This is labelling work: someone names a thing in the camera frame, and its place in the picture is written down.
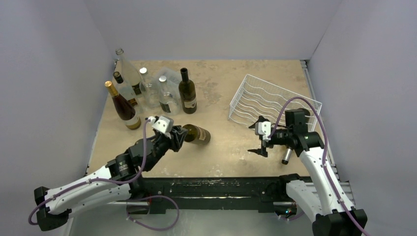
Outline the dark green bottle silver cap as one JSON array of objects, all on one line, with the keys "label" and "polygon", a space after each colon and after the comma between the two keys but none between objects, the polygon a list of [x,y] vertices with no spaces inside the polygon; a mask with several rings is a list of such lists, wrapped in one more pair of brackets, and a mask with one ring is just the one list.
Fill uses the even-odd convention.
[{"label": "dark green bottle silver cap", "polygon": [[183,126],[187,130],[185,141],[196,145],[206,145],[211,140],[211,134],[201,127],[192,124],[186,124]]}]

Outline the white wire wine rack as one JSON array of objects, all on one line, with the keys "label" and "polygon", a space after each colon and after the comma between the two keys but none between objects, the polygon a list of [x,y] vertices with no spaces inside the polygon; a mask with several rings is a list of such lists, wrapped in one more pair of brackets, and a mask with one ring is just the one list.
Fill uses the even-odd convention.
[{"label": "white wire wine rack", "polygon": [[291,101],[285,109],[306,109],[310,113],[310,115],[306,117],[308,130],[315,130],[318,121],[313,110],[320,113],[322,107],[321,102],[274,85],[250,74],[247,74],[244,77],[230,103],[228,120],[250,126],[258,119],[258,116],[263,116],[266,119],[275,122],[283,105],[289,99],[296,96],[308,100],[313,108],[310,108],[303,100],[296,99]]}]

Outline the dark bottle black cap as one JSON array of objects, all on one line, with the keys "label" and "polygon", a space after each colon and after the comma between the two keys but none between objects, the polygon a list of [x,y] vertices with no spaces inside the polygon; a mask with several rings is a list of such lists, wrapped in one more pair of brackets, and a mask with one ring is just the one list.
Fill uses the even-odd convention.
[{"label": "dark bottle black cap", "polygon": [[182,109],[186,114],[193,114],[197,110],[195,84],[189,79],[187,68],[181,68],[180,74],[181,81],[179,83],[179,94]]}]

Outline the round clear bottle silver cap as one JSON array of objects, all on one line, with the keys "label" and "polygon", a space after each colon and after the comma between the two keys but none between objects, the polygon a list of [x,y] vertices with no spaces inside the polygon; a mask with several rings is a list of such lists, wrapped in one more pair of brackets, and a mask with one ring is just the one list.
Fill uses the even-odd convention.
[{"label": "round clear bottle silver cap", "polygon": [[159,90],[156,79],[149,73],[146,67],[139,69],[142,78],[141,92],[144,95],[145,102],[150,108],[157,108],[159,104]]}]

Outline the amber bottle gold foil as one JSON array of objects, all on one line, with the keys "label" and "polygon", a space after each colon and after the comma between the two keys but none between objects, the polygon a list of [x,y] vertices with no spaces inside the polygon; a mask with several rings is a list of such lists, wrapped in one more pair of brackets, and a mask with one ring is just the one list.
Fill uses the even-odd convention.
[{"label": "amber bottle gold foil", "polygon": [[138,129],[142,123],[135,108],[117,91],[111,81],[106,81],[105,87],[113,101],[116,113],[124,125],[130,130]]}]

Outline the square bottle gold black cap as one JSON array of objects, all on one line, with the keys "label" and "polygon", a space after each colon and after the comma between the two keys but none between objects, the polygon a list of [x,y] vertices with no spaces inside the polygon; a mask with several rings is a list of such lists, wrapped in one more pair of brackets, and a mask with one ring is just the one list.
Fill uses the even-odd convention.
[{"label": "square bottle gold black cap", "polygon": [[139,102],[136,99],[136,94],[132,86],[121,76],[118,71],[113,73],[113,78],[116,81],[116,89],[118,92],[135,108],[139,108]]}]

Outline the tall clear glass bottle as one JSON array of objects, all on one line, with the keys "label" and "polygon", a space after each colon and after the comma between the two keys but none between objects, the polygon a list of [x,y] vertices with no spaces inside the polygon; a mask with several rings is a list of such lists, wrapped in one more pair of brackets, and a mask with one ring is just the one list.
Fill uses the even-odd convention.
[{"label": "tall clear glass bottle", "polygon": [[115,49],[115,52],[121,62],[122,76],[130,83],[135,95],[138,98],[144,98],[142,77],[138,69],[126,57],[122,48]]}]

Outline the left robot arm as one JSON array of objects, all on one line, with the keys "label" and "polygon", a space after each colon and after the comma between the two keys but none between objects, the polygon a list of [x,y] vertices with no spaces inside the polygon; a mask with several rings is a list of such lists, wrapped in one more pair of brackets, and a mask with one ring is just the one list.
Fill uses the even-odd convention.
[{"label": "left robot arm", "polygon": [[116,201],[150,203],[162,198],[179,209],[172,198],[146,187],[142,174],[150,171],[169,150],[179,151],[188,131],[180,125],[158,123],[152,130],[153,136],[139,139],[97,171],[62,187],[36,188],[36,207],[29,215],[29,224],[44,232],[51,231],[78,213]]}]

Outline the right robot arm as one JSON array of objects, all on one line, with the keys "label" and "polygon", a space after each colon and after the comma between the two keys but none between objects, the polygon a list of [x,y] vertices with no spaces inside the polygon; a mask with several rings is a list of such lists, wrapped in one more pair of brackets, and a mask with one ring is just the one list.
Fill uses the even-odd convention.
[{"label": "right robot arm", "polygon": [[356,209],[342,189],[325,157],[325,144],[321,136],[308,130],[306,122],[309,116],[307,109],[286,110],[285,126],[277,130],[273,130],[268,119],[259,116],[249,128],[254,129],[259,136],[261,147],[251,149],[251,152],[267,157],[267,148],[281,145],[286,147],[282,164],[288,164],[293,152],[300,158],[316,191],[308,190],[301,180],[291,180],[278,184],[276,193],[282,200],[295,200],[312,222],[315,236],[360,236],[367,215],[363,209]]}]

